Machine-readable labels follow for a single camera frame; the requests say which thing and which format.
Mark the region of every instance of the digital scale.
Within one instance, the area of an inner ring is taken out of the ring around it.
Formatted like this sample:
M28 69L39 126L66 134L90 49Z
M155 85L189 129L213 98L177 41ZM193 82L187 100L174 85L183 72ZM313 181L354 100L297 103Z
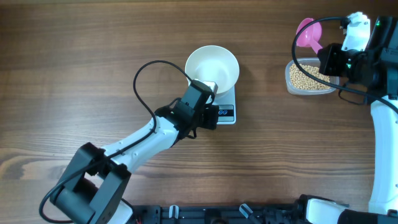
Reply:
M213 104L220 107L217 124L234 124L236 122L235 86L220 98L216 96Z

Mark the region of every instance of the plastic container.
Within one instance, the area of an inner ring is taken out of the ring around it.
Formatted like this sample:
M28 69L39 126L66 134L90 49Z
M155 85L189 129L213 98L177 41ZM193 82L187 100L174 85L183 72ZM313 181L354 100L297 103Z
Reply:
M310 65L314 67L319 67L321 65L321 62L319 61L318 58L300 58L297 59L299 63L303 65ZM290 80L290 73L289 73L289 68L294 64L293 60L289 62L286 66L285 69L285 77L286 77L286 85L287 85L287 91L291 94L294 95L319 95L319 94L327 94L335 91L335 88L329 88L326 90L300 90L296 87L293 86L292 81ZM332 84L339 85L339 77L330 77L330 82Z

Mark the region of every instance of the black cable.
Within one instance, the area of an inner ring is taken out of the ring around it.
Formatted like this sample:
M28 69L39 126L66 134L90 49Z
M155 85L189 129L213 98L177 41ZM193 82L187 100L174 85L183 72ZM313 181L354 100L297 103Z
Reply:
M378 96L374 96L374 95L372 95L372 94L363 92L363 91L354 90L354 89L351 89L351 88L347 88L347 87L335 85L335 84L330 83L330 82L323 81L323 80L321 80L321 79L319 79L319 78L317 78L317 77L314 77L313 75L309 74L306 70L304 70L303 67L301 67L301 65L299 64L299 61L297 61L297 57L296 57L296 43L297 43L297 39L300 37L301 33L302 33L306 28L310 27L310 26L313 25L313 24L316 24L317 22L323 22L323 21L344 21L344 20L348 20L348 18L347 18L347 17L326 17L326 18L316 19L316 20L314 20L314 21L312 21L312 22L309 22L309 23L308 23L307 25L305 25L302 29L300 29L300 31L299 31L299 32L296 34L296 36L294 37L293 44L292 44L292 58L293 58L294 64L296 64L297 68L298 68L302 73L304 73L306 76L312 78L313 80L315 80L315 81L317 81L317 82L319 82L319 83L322 83L322 84L324 84L324 85L330 86L330 87L332 87L332 88L336 88L336 89L339 89L339 90L347 91L347 92L350 92L350 93L355 93L355 94L363 95L363 96L365 96L365 97L372 98L372 99L374 99L374 100L380 101L381 103L384 103L386 106L390 107L392 110L394 110L394 111L398 114L398 108L395 107L392 103L388 102L387 100L385 100L385 99L383 99L383 98L380 98L380 97L378 97Z
M128 150L129 148L134 147L135 145L139 144L140 142L142 142L143 140L147 139L152 133L155 132L156 125L157 125L157 124L156 124L156 117L155 117L155 114L152 112L152 110L150 110L150 108L149 108L149 107L145 104L145 102L141 99L141 97L138 95L138 92L137 92L137 89L136 89L136 80L137 80L138 74L139 74L139 73L142 71L142 69L144 69L146 66L152 65L153 63L166 63L166 64L169 64L169 65L172 65L172 66L174 66L176 69L178 69L180 72L182 72L182 73L186 76L186 78L192 82L192 79L191 79L180 67L178 67L176 64L174 64L174 63L172 63L172 62L168 62L168 61L165 61L165 60L155 60L155 61L148 62L148 63L146 63L145 65L143 65L143 66L137 71L136 75L134 76L134 81L133 81L133 83L132 83L132 89L134 90L134 93L136 94L137 99L141 102L141 104L147 109L147 111L148 111L148 112L150 113L150 115L152 116L152 119L154 120L154 126L152 127L152 129L151 129L144 137L140 138L140 139L137 140L136 142L134 142L134 143L132 143L132 144L130 144L130 145L124 147L123 149L119 150L118 152L115 152L115 153L113 153L113 154L111 154L111 155L105 157L104 159L102 159L102 160L100 160L100 161L97 161L97 162L95 162L95 163L93 163L93 164L91 164L91 165L88 165L88 166L86 166L86 167L84 167L84 168L81 168L80 170L74 172L72 175L69 175L69 176L68 176L67 178L65 178L63 181L59 182L55 187L53 187L53 188L44 196L44 198L42 199L42 201L41 201L41 203L40 203L40 205L39 205L39 214L40 214L40 216L41 216L45 221L47 221L47 222L49 222L49 223L73 223L72 220L53 220L53 219L49 218L48 216L46 216L46 215L44 214L44 205L45 205L46 201L51 197L51 195L52 195L55 191L57 191L59 188L61 188L64 184L66 184L69 180L72 180L73 178L77 177L78 175L85 173L85 172L88 171L89 169L92 169L92 168L94 168L94 167L96 167L96 166L99 166L99 165L101 165L102 163L104 163L104 162L106 162L106 161L112 159L113 157L118 156L118 155L124 153L126 150ZM171 105L172 105L174 102L176 102L177 100L181 100L181 98L176 98L176 99L174 99L173 102L171 103Z

